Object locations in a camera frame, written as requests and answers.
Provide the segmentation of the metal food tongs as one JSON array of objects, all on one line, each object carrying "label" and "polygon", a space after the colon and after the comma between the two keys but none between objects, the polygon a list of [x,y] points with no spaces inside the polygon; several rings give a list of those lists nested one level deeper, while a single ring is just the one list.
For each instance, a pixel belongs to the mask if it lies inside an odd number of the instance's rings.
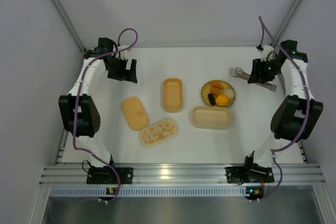
[{"label": "metal food tongs", "polygon": [[[246,72],[244,72],[241,68],[230,68],[229,70],[229,75],[231,77],[234,77],[234,78],[241,78],[243,80],[246,80],[248,81],[249,80],[249,77],[250,75]],[[255,83],[256,85],[260,86],[260,87],[263,87],[265,89],[268,89],[272,92],[275,92],[276,89],[277,89],[277,86],[274,85],[274,84],[271,84],[271,83],[268,83],[268,82],[262,82],[262,83]]]}]

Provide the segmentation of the white rice ball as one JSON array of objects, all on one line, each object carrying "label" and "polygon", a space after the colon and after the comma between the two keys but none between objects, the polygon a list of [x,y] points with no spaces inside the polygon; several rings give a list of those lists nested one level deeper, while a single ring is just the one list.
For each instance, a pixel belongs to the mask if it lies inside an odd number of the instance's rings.
[{"label": "white rice ball", "polygon": [[226,89],[223,95],[227,96],[229,100],[232,100],[235,98],[235,91],[233,89]]}]

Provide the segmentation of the orange fried chicken piece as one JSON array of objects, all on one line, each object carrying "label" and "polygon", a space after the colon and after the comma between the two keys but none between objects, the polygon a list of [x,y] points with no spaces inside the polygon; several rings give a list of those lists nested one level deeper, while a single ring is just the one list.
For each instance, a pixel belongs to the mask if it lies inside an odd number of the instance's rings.
[{"label": "orange fried chicken piece", "polygon": [[219,80],[213,80],[213,81],[211,81],[211,86],[212,86],[213,89],[219,89],[219,90],[223,90],[224,89],[222,83]]}]

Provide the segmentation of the yellow egg yolk food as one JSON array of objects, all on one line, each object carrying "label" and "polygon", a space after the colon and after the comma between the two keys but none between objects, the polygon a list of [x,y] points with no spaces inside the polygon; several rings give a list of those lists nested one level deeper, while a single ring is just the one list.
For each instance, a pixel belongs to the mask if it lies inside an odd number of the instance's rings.
[{"label": "yellow egg yolk food", "polygon": [[215,99],[215,103],[217,106],[226,106],[229,103],[229,98],[228,96],[222,94],[217,96],[217,98]]}]

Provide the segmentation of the orange lunch box lid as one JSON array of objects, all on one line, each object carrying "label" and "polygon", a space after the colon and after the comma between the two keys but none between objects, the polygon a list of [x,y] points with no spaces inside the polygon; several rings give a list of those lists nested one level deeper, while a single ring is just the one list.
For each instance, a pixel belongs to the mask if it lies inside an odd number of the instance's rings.
[{"label": "orange lunch box lid", "polygon": [[137,97],[130,97],[121,103],[121,110],[130,127],[134,131],[140,131],[149,124],[148,114]]}]

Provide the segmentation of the orange lunch box container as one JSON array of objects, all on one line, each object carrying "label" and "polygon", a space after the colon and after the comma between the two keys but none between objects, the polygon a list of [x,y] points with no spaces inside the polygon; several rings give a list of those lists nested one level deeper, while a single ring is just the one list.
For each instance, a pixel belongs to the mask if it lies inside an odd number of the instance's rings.
[{"label": "orange lunch box container", "polygon": [[163,81],[163,109],[169,113],[182,111],[184,106],[183,83],[179,78],[168,78]]}]

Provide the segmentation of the black sea cucumber food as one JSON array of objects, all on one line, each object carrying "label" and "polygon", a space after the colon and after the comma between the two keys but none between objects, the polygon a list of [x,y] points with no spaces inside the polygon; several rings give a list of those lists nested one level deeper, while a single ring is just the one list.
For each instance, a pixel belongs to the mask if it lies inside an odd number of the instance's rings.
[{"label": "black sea cucumber food", "polygon": [[208,94],[208,100],[211,106],[214,106],[216,104],[216,98],[212,93]]}]

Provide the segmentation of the beige lunch box container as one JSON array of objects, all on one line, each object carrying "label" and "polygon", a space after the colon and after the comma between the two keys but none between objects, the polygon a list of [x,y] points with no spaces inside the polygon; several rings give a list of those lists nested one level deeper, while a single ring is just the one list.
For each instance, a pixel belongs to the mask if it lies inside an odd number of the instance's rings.
[{"label": "beige lunch box container", "polygon": [[192,123],[201,129],[224,130],[232,123],[232,114],[227,108],[198,106],[193,109]]}]

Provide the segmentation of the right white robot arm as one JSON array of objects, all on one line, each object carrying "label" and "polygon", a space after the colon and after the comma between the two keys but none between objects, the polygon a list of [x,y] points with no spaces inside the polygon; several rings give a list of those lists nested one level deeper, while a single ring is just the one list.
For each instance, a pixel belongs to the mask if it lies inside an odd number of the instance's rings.
[{"label": "right white robot arm", "polygon": [[280,74],[286,97],[271,119],[271,135],[245,158],[245,165],[251,170],[269,168],[277,154],[307,139],[323,111],[323,104],[314,99],[309,88],[308,57],[297,50],[297,41],[281,42],[278,52],[270,46],[259,46],[259,49],[262,57],[253,60],[248,83],[268,84]]}]

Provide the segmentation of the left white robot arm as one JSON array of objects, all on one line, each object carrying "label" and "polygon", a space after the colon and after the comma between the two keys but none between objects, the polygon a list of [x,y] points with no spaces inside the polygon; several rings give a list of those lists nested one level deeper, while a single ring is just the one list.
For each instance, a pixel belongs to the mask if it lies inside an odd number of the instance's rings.
[{"label": "left white robot arm", "polygon": [[58,99],[64,129],[71,133],[74,149],[86,152],[94,167],[111,165],[112,156],[98,134],[101,116],[93,95],[101,79],[137,83],[137,61],[128,60],[130,49],[130,45],[99,38],[97,47],[85,53],[82,69],[73,87]]}]

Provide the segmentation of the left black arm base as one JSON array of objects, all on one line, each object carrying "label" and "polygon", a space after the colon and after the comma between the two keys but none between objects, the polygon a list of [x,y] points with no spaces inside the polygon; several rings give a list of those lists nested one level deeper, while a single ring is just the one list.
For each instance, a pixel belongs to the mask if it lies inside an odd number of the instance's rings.
[{"label": "left black arm base", "polygon": [[[132,167],[116,167],[115,171],[119,175],[121,184],[132,184],[133,168]],[[118,180],[115,173],[107,166],[91,167],[88,170],[87,184],[117,184]]]}]

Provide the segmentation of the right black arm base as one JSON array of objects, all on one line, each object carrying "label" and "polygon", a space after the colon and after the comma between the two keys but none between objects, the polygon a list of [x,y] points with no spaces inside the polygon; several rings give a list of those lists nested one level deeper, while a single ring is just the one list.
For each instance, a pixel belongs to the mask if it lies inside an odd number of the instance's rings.
[{"label": "right black arm base", "polygon": [[226,178],[229,183],[242,185],[245,183],[273,183],[275,181],[272,169],[260,166],[245,168],[243,166],[231,166],[225,168]]}]

